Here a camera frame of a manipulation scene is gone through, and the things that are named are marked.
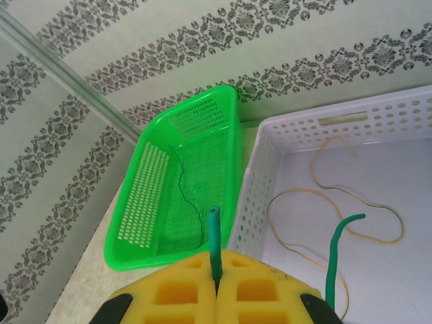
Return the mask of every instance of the green plastic basket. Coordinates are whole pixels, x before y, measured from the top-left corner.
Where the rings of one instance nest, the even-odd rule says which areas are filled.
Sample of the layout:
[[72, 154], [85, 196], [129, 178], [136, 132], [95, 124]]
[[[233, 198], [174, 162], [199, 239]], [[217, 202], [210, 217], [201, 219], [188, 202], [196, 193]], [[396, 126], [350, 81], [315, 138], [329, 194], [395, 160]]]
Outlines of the green plastic basket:
[[[200, 217], [182, 196], [180, 176], [184, 196]], [[217, 86], [161, 113], [132, 155], [105, 240], [107, 264], [131, 270], [208, 250], [213, 205], [221, 207], [226, 247], [241, 182], [242, 131], [232, 87]]]

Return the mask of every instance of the beige surface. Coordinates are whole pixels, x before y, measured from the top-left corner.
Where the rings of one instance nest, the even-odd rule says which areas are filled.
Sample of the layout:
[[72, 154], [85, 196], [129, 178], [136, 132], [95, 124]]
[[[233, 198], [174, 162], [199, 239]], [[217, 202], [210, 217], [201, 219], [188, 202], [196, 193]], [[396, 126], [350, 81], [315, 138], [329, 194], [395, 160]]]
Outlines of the beige surface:
[[[243, 166], [244, 169], [252, 152], [258, 124], [243, 124], [250, 127], [243, 130]], [[103, 245], [111, 216], [117, 202], [120, 189], [109, 205], [101, 224], [98, 226], [90, 244], [74, 273], [70, 277], [65, 290], [50, 314], [47, 324], [79, 323], [87, 324], [93, 318], [99, 307], [117, 289], [120, 289], [159, 268], [135, 271], [117, 272], [111, 270], [103, 257]]]

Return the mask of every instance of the patterned wallpaper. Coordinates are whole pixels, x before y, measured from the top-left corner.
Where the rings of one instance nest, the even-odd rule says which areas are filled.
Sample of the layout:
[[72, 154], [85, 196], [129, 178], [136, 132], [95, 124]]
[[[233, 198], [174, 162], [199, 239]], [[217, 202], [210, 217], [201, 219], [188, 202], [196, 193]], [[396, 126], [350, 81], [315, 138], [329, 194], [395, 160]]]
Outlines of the patterned wallpaper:
[[135, 143], [0, 31], [0, 294], [9, 307], [2, 323], [43, 323]]
[[19, 1], [8, 10], [141, 128], [216, 84], [237, 88], [248, 120], [432, 82], [426, 0], [62, 0], [31, 21]]

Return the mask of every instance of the yellow sponge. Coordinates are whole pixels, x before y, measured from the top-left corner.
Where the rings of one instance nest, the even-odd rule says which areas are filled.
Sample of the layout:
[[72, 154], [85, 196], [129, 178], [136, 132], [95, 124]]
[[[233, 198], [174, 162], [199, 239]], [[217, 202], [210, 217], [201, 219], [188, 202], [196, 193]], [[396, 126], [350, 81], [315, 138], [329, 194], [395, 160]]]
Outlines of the yellow sponge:
[[116, 291], [110, 300], [132, 296], [120, 323], [313, 324], [300, 295], [321, 298], [318, 290], [262, 262], [224, 250], [216, 297], [209, 258], [208, 252], [197, 254]]

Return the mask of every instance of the green wire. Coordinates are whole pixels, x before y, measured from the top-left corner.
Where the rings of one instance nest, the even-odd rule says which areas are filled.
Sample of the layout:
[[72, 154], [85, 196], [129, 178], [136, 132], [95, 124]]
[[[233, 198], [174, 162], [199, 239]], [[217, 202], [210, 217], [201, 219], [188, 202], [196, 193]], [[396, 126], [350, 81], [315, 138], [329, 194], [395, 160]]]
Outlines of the green wire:
[[217, 294], [222, 278], [221, 209], [218, 206], [211, 207], [209, 213], [209, 249], [211, 276]]
[[174, 155], [177, 157], [177, 160], [180, 163], [180, 166], [182, 167], [182, 172], [180, 174], [180, 177], [178, 178], [178, 188], [180, 190], [180, 194], [182, 195], [184, 202], [188, 203], [196, 211], [196, 214], [198, 215], [198, 220], [200, 221], [201, 238], [200, 238], [200, 244], [197, 246], [197, 248], [199, 248], [204, 243], [204, 224], [203, 224], [203, 220], [201, 219], [201, 214], [200, 214], [200, 211], [198, 210], [198, 207], [192, 201], [188, 200], [186, 198], [186, 195], [184, 194], [184, 191], [183, 191], [183, 188], [182, 188], [182, 178], [183, 178], [183, 176], [185, 174], [184, 164], [183, 164], [182, 160], [180, 159], [180, 156], [178, 155], [177, 151], [172, 146], [169, 146], [169, 147], [174, 152]]
[[349, 223], [363, 219], [365, 217], [365, 214], [357, 214], [345, 218], [336, 227], [333, 237], [331, 238], [329, 268], [327, 269], [327, 277], [325, 278], [325, 301], [333, 310], [335, 309], [335, 285], [338, 272], [338, 243], [340, 236], [342, 235], [344, 228]]

